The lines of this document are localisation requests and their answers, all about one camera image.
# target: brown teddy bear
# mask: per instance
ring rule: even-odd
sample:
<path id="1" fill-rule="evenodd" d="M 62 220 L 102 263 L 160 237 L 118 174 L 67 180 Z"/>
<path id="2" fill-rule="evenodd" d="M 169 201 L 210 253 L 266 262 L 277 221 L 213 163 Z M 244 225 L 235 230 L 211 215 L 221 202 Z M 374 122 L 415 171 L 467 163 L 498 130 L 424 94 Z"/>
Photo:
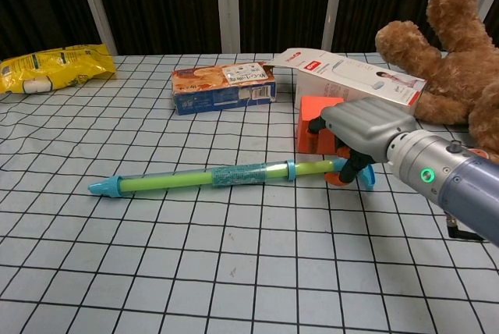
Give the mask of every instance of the brown teddy bear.
<path id="1" fill-rule="evenodd" d="M 499 163 L 499 49 L 478 17 L 477 0 L 429 0 L 426 16 L 444 58 L 410 21 L 379 30 L 376 48 L 386 62 L 428 81 L 417 119 L 469 125 L 475 147 Z"/>

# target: white box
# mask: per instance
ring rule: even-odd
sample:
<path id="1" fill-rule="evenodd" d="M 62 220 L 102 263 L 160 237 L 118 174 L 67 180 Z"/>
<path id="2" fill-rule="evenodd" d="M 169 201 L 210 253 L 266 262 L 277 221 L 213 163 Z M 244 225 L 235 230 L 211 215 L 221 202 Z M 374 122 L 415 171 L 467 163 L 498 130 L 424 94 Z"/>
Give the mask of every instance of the white box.
<path id="1" fill-rule="evenodd" d="M 341 55 L 310 48 L 290 48 L 266 66 L 298 70 L 295 108 L 303 95 L 352 101 L 382 98 L 413 115 L 426 81 Z"/>

